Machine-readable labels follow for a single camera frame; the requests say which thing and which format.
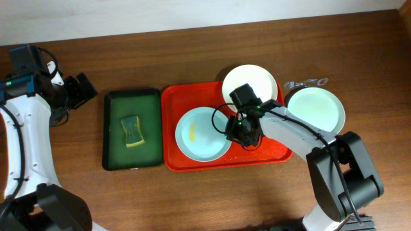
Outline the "light blue plate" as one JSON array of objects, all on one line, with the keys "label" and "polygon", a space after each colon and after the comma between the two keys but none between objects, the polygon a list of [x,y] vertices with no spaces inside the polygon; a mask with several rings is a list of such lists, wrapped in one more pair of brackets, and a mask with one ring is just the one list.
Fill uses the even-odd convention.
[{"label": "light blue plate", "polygon": [[210,107],[198,107],[186,112],[175,129],[179,150],[197,162],[219,159],[232,144],[222,133],[227,122],[226,115]]}]

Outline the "yellow green sponge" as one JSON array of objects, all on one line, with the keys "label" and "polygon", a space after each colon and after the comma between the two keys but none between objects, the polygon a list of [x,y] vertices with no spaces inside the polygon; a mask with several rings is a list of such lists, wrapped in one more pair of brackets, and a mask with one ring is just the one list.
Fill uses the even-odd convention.
[{"label": "yellow green sponge", "polygon": [[141,133],[139,117],[137,115],[122,119],[121,125],[125,132],[126,147],[132,148],[145,142]]}]

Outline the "pale green plate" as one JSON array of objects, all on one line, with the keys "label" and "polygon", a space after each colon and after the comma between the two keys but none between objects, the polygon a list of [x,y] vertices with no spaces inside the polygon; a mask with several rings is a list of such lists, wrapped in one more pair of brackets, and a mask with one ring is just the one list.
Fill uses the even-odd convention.
[{"label": "pale green plate", "polygon": [[297,90],[286,107],[299,119],[327,132],[339,133],[345,124],[342,102],[333,93],[322,88],[306,87]]}]

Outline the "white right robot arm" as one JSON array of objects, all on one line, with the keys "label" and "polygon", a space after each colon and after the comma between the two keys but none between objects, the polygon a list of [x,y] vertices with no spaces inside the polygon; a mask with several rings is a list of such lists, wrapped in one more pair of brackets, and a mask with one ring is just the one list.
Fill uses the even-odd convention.
[{"label": "white right robot arm", "polygon": [[354,132],[326,132],[292,115],[273,99],[235,99],[239,114],[229,118],[224,134],[244,147],[266,137],[291,149],[309,169],[314,209],[294,224],[271,230],[375,230],[370,216],[358,211],[384,193],[383,183],[364,142]]}]

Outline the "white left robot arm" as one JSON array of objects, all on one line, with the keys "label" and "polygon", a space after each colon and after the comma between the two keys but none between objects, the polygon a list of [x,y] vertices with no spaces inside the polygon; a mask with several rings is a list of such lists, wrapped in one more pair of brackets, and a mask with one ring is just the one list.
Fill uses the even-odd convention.
[{"label": "white left robot arm", "polygon": [[36,72],[1,82],[8,154],[1,230],[102,230],[86,202],[61,187],[53,165],[55,113],[77,106],[66,84],[59,74]]}]

